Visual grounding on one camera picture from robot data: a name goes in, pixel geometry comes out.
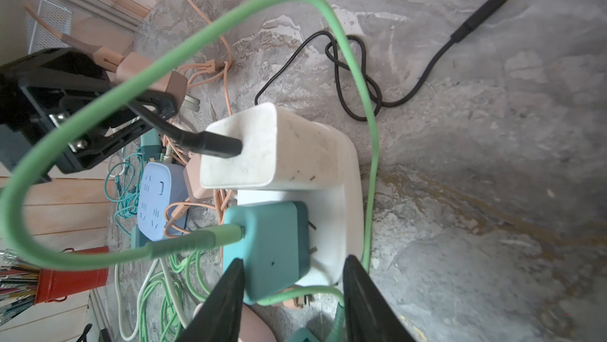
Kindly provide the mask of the red pen holder with pens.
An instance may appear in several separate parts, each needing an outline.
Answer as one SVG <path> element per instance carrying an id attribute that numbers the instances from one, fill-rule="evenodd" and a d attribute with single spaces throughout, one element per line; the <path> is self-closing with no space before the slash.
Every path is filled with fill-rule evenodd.
<path id="1" fill-rule="evenodd" d="M 69 296 L 103 287 L 108 268 L 88 271 L 42 269 L 9 249 L 1 251 L 1 324 L 29 308 L 47 302 L 64 302 Z"/>

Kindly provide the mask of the pink charger from blue strip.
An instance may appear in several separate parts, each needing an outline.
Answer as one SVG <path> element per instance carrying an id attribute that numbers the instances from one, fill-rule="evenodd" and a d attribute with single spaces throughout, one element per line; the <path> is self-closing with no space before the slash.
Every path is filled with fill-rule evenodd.
<path id="1" fill-rule="evenodd" d="M 213 197 L 213 190 L 205 188 L 200 181 L 201 158 L 200 154 L 189 152 L 189 160 L 184 168 L 184 179 L 187 187 L 188 199 L 193 202 L 202 202 Z"/>

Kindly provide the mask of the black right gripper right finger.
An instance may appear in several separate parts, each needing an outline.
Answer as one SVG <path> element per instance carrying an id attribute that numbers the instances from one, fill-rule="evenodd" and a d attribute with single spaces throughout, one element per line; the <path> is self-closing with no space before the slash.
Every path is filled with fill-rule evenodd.
<path id="1" fill-rule="evenodd" d="M 414 342 L 353 255 L 346 258 L 343 281 L 348 341 Z"/>

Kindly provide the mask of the teal USB charger plug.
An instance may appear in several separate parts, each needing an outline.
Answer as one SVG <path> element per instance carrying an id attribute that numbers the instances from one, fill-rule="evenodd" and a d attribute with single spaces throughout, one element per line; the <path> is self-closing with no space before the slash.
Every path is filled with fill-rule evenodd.
<path id="1" fill-rule="evenodd" d="M 287 342 L 319 342 L 318 338 L 307 328 L 300 328 L 289 337 Z"/>

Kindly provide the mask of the blue power strip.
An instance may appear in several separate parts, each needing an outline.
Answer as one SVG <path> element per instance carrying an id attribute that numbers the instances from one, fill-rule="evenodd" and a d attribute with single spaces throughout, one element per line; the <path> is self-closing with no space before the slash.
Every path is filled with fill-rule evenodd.
<path id="1" fill-rule="evenodd" d="M 164 235 L 165 209 L 186 201 L 188 191 L 184 167 L 178 164 L 150 162 L 145 165 L 138 200 L 138 228 L 150 241 L 167 239 Z"/>

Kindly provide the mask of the teal USB charger on white strip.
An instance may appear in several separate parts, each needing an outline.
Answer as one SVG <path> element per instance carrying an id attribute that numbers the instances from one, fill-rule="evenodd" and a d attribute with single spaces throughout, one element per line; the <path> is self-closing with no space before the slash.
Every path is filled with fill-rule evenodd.
<path id="1" fill-rule="evenodd" d="M 254 305 L 308 274 L 308 207 L 302 201 L 233 206 L 224 221 L 244 229 L 243 239 L 223 249 L 225 269 L 235 259 L 243 261 L 244 303 Z"/>

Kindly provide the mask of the pink power strip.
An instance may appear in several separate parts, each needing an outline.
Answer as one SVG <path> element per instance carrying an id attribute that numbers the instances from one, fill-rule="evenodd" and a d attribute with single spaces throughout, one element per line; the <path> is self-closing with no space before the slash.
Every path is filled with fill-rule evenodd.
<path id="1" fill-rule="evenodd" d="M 199 306 L 190 330 L 193 341 L 277 341 L 265 321 L 246 305 L 239 319 L 228 306 Z"/>

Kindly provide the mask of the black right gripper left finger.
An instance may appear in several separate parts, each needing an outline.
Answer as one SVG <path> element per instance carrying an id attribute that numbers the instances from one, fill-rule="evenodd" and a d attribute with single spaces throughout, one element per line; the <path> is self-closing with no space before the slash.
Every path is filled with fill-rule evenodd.
<path id="1" fill-rule="evenodd" d="M 234 259 L 178 341 L 237 341 L 245 290 L 242 259 Z"/>

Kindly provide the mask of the white power strip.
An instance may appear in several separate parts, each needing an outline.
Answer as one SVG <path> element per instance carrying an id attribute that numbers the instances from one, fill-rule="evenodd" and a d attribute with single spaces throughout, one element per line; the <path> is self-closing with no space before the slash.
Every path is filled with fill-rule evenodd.
<path id="1" fill-rule="evenodd" d="M 360 168 L 352 141 L 341 131 L 326 125 L 337 141 L 337 163 L 341 182 L 317 190 L 240 190 L 239 205 L 268 201 L 303 201 L 311 223 L 311 267 L 297 285 L 334 286 L 341 281 L 346 258 L 362 258 L 365 245 L 365 211 Z"/>

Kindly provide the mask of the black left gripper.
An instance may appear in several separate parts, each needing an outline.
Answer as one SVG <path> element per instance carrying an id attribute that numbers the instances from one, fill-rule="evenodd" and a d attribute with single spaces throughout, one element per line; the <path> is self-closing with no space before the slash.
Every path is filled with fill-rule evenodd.
<path id="1" fill-rule="evenodd" d="M 48 133 L 113 87 L 107 73 L 73 48 L 38 51 L 1 68 L 1 163 L 13 171 Z M 53 163 L 63 174 L 88 171 L 151 125 L 126 106 L 63 150 Z"/>

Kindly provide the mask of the white large adapter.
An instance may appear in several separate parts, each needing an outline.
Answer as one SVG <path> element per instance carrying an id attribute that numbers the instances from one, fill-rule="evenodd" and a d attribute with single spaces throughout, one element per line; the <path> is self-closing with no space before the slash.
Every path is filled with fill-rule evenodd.
<path id="1" fill-rule="evenodd" d="M 240 155 L 201 157 L 199 180 L 207 189 L 313 190 L 336 185 L 338 139 L 326 125 L 263 103 L 206 129 L 241 140 Z"/>

